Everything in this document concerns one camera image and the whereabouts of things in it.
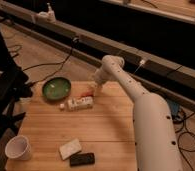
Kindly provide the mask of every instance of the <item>wooden table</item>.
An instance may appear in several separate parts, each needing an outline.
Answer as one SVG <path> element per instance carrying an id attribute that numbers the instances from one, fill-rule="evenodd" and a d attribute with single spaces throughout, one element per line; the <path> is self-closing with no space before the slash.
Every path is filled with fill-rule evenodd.
<path id="1" fill-rule="evenodd" d="M 186 15 L 195 17 L 195 4 L 189 2 L 189 0 L 146 0 L 154 4 L 158 9 L 166 12 Z M 147 7 L 153 7 L 143 0 L 131 0 L 131 4 L 142 5 Z"/>
<path id="2" fill-rule="evenodd" d="M 42 83 L 34 95 L 19 134 L 29 138 L 33 158 L 8 160 L 7 171 L 136 171 L 132 125 L 133 103 L 116 82 L 108 82 L 96 93 L 94 107 L 73 112 L 61 111 L 59 103 L 42 98 Z M 72 82 L 70 97 L 79 97 L 91 82 Z M 93 152 L 94 165 L 70 167 L 62 161 L 59 146 L 78 138 L 82 153 Z"/>

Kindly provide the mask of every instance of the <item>cable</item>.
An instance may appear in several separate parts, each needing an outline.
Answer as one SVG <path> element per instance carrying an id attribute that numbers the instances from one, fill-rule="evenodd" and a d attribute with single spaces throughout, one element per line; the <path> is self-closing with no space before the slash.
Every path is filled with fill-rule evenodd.
<path id="1" fill-rule="evenodd" d="M 195 152 L 195 148 L 193 148 L 193 149 L 185 149 L 185 148 L 183 148 L 183 147 L 180 146 L 180 141 L 181 141 L 181 138 L 182 138 L 183 136 L 185 136 L 185 135 L 190 135 L 190 136 L 195 140 L 195 133 L 191 132 L 191 131 L 187 128 L 187 123 L 186 123 L 186 121 L 187 121 L 189 118 L 191 118 L 192 116 L 195 115 L 195 112 L 193 112 L 192 114 L 189 114 L 188 116 L 186 116 L 186 113 L 185 113 L 185 111 L 184 111 L 183 109 L 181 109 L 180 112 L 181 112 L 181 114 L 183 115 L 183 117 L 182 117 L 182 119 L 181 119 L 180 121 L 176 122 L 176 124 L 182 124 L 182 127 L 181 127 L 179 130 L 175 131 L 175 132 L 176 132 L 176 133 L 179 133 L 179 132 L 183 131 L 183 129 L 185 129 L 185 131 L 184 131 L 184 132 L 181 132 L 181 133 L 179 134 L 179 136 L 178 136 L 178 139 L 177 139 L 178 147 L 179 147 L 179 150 L 180 150 L 180 153 L 181 153 L 183 159 L 186 161 L 186 163 L 188 164 L 188 166 L 190 167 L 190 169 L 191 169 L 192 171 L 194 171 L 194 169 L 193 169 L 191 163 L 189 162 L 189 160 L 187 159 L 187 157 L 184 155 L 183 151 L 192 153 L 192 152 Z"/>
<path id="2" fill-rule="evenodd" d="M 190 169 L 192 171 L 194 171 L 194 168 L 192 167 L 191 163 L 188 161 L 188 159 L 186 158 L 186 156 L 183 154 L 182 150 L 180 149 L 180 154 L 182 155 L 182 157 L 184 158 L 184 160 L 186 161 L 186 163 L 188 164 L 188 166 L 190 167 Z"/>
<path id="3" fill-rule="evenodd" d="M 70 56 L 72 55 L 72 52 L 73 52 L 73 47 L 71 48 L 71 50 L 70 50 L 69 54 L 67 55 L 66 59 L 60 63 L 61 66 L 60 66 L 56 71 L 54 71 L 54 72 L 51 73 L 50 75 L 47 75 L 46 77 L 44 77 L 43 79 L 41 79 L 41 80 L 39 80 L 39 81 L 33 82 L 33 84 L 36 84 L 36 83 L 41 82 L 41 81 L 45 81 L 45 80 L 48 79 L 49 77 L 54 76 L 57 72 L 59 72 L 60 70 L 62 70 L 64 64 L 66 63 L 66 61 L 67 61 L 67 60 L 70 58 Z"/>
<path id="4" fill-rule="evenodd" d="M 19 45 L 19 44 L 15 44 L 15 45 L 12 45 L 12 46 L 9 46 L 7 47 L 12 58 L 16 58 L 17 56 L 19 56 L 19 51 L 22 49 L 22 45 Z"/>
<path id="5" fill-rule="evenodd" d="M 44 77 L 43 79 L 39 80 L 39 81 L 35 81 L 33 82 L 32 84 L 36 84 L 37 82 L 40 82 L 40 81 L 44 81 L 46 79 L 48 79 L 49 77 L 52 77 L 54 76 L 57 72 L 59 72 L 60 70 L 62 70 L 64 64 L 66 63 L 66 61 L 70 58 L 70 56 L 72 55 L 72 52 L 73 52 L 73 49 L 74 49 L 74 45 L 79 43 L 79 38 L 73 38 L 72 39 L 72 43 L 73 45 L 71 46 L 71 49 L 70 49 L 70 52 L 69 54 L 67 55 L 67 57 L 65 58 L 65 60 L 61 61 L 61 62 L 56 62 L 56 63 L 43 63 L 43 64 L 38 64 L 38 65 L 33 65 L 33 66 L 30 66 L 28 68 L 25 68 L 23 69 L 23 71 L 27 71 L 29 69 L 32 69 L 32 68 L 35 68 L 35 67 L 40 67 L 40 66 L 48 66 L 48 65 L 60 65 L 60 67 L 54 71 L 53 73 L 51 73 L 50 75 L 47 75 L 46 77 Z"/>
<path id="6" fill-rule="evenodd" d="M 191 118 L 194 115 L 195 115 L 195 112 L 193 112 L 192 114 L 190 114 L 189 116 L 187 116 L 182 122 L 186 121 L 187 119 Z"/>
<path id="7" fill-rule="evenodd" d="M 178 71 L 178 70 L 179 70 L 180 68 L 182 68 L 182 67 L 183 67 L 183 65 L 180 65 L 180 66 L 177 67 L 176 69 L 173 69 L 173 70 L 169 71 L 167 74 L 165 74 L 165 75 L 163 76 L 163 78 L 167 78 L 169 75 L 171 75 L 172 73 Z M 160 86 L 160 88 L 158 88 L 158 89 L 153 89 L 153 90 L 150 90 L 150 91 L 156 93 L 156 92 L 158 92 L 158 91 L 161 91 L 162 88 L 163 88 L 163 87 Z"/>
<path id="8" fill-rule="evenodd" d="M 147 1 L 147 0 L 141 0 L 142 2 L 144 2 L 144 3 L 147 3 L 147 4 L 149 4 L 149 5 L 151 5 L 152 7 L 154 7 L 154 8 L 158 8 L 155 4 L 153 4 L 152 2 L 149 2 L 149 1 Z"/>

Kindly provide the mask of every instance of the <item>white eraser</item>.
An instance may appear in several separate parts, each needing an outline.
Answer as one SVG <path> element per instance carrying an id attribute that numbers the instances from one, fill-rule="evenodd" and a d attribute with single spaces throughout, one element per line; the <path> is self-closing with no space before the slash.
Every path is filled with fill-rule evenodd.
<path id="1" fill-rule="evenodd" d="M 74 139 L 62 145 L 59 148 L 59 151 L 60 151 L 60 154 L 63 160 L 67 159 L 68 157 L 70 157 L 71 155 L 75 153 L 80 152 L 81 150 L 82 150 L 82 147 L 78 139 Z"/>

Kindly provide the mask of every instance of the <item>white paper cup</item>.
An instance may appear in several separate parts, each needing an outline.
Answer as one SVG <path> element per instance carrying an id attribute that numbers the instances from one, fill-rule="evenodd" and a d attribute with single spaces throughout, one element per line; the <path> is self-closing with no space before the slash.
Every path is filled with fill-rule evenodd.
<path id="1" fill-rule="evenodd" d="M 32 157 L 32 149 L 28 138 L 23 135 L 13 137 L 5 147 L 5 154 L 9 159 L 29 160 Z"/>

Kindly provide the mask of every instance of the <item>bottle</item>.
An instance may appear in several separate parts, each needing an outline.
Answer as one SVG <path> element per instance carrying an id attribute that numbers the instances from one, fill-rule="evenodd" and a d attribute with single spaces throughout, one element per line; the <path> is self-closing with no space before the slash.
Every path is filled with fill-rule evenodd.
<path id="1" fill-rule="evenodd" d="M 82 97 L 80 99 L 69 99 L 66 103 L 60 104 L 60 109 L 67 109 L 68 111 L 74 111 L 79 109 L 87 109 L 93 107 L 93 98 L 91 96 Z"/>
<path id="2" fill-rule="evenodd" d="M 50 3 L 47 3 L 47 6 L 48 6 L 49 21 L 55 22 L 56 21 L 55 12 L 52 10 Z"/>

